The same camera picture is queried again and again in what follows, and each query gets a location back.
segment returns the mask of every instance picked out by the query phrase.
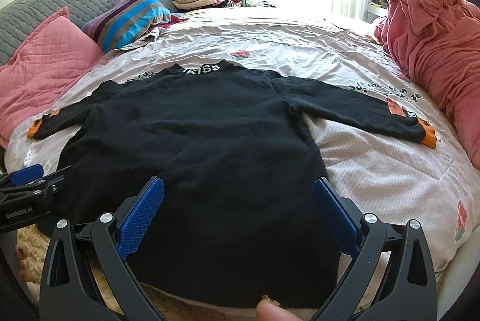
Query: metal pivot bolt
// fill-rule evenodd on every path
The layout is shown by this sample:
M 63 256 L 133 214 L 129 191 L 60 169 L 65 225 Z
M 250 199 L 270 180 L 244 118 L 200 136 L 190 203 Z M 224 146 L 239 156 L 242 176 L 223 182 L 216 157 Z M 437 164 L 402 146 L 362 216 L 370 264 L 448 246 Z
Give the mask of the metal pivot bolt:
M 420 228 L 420 222 L 417 220 L 411 220 L 410 221 L 410 226 L 414 229 L 419 229 Z
M 368 223 L 375 223 L 377 222 L 377 216 L 375 214 L 365 214 L 364 217 L 365 220 L 368 222 Z
M 100 220 L 101 220 L 103 223 L 108 223 L 108 222 L 110 222 L 112 219 L 113 219 L 113 215 L 110 214 L 109 212 L 106 212 L 105 214 L 102 214 L 102 216 L 100 217 Z
M 67 225 L 67 220 L 59 220 L 59 221 L 57 222 L 57 227 L 58 227 L 59 229 L 63 229 L 66 225 Z

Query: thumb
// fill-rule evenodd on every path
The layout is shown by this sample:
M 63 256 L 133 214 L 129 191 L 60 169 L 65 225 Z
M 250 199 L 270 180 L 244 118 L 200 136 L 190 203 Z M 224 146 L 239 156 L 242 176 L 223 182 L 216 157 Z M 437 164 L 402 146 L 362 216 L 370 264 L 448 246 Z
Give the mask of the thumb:
M 257 305 L 257 321 L 301 321 L 301 319 L 275 305 L 272 300 L 263 299 Z

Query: draped pink fabric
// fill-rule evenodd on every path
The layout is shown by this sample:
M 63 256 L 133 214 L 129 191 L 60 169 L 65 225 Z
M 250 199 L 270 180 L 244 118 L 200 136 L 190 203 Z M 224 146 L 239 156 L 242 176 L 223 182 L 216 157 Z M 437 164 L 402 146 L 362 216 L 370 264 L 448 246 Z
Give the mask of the draped pink fabric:
M 465 0 L 388 3 L 375 37 L 445 112 L 480 168 L 480 10 Z

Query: bed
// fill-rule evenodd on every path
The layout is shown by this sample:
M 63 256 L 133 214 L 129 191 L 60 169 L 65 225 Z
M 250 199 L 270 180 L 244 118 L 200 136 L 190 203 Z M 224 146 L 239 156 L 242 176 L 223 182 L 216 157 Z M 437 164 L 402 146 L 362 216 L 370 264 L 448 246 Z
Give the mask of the bed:
M 58 8 L 68 5 L 78 26 L 103 13 L 119 0 L 18 0 L 0 11 L 0 62 L 5 63 L 33 28 Z M 174 11 L 171 0 L 161 0 Z M 440 289 L 439 317 L 456 301 L 463 287 L 449 291 L 452 273 L 445 269 L 457 250 L 470 260 L 465 285 L 479 256 L 477 234 L 480 173 L 474 169 L 458 142 L 455 130 L 421 88 L 410 82 L 380 46 L 365 34 L 370 25 L 331 15 L 309 18 L 273 8 L 223 8 L 195 11 L 188 20 L 156 31 L 134 46 L 107 53 L 103 62 L 85 74 L 45 113 L 63 108 L 91 94 L 102 82 L 146 79 L 175 63 L 196 68 L 222 59 L 247 68 L 275 70 L 281 75 L 315 78 L 381 100 L 395 101 L 428 120 L 437 136 L 430 149 L 391 137 L 373 135 L 344 124 L 306 117 L 310 133 L 325 162 L 336 191 L 351 198 L 362 212 L 374 212 L 384 222 L 405 224 L 418 219 L 425 230 Z M 45 172 L 56 169 L 66 142 L 78 131 L 74 126 L 43 140 L 26 135 L 33 117 L 14 129 L 4 160 L 8 171 L 42 164 Z M 459 217 L 466 211 L 466 218 Z M 21 261 L 28 288 L 38 300 L 38 283 L 48 238 L 36 227 L 18 231 L 18 243 L 27 250 Z M 376 291 L 388 255 L 384 254 L 360 307 L 368 306 Z M 338 276 L 349 259 L 342 256 Z M 101 273 L 95 277 L 109 307 L 115 304 Z M 252 319 L 254 309 L 236 309 L 177 298 L 148 287 L 155 304 L 174 320 Z M 294 309 L 303 319 L 314 310 Z

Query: black shirt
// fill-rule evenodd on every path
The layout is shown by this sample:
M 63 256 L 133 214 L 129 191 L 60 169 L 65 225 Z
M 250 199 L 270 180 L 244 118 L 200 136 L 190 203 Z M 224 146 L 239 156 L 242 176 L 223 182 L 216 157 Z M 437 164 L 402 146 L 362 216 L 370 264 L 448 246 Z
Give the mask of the black shirt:
M 327 174 L 302 113 L 425 139 L 417 118 L 391 112 L 363 94 L 223 60 L 104 82 L 45 115 L 34 137 L 82 125 L 58 165 L 80 180 L 54 203 L 73 223 L 163 179 L 163 204 L 127 259 L 139 281 L 219 306 L 254 307 L 268 294 L 319 307 L 337 282 L 339 250 L 314 206 L 311 186 Z

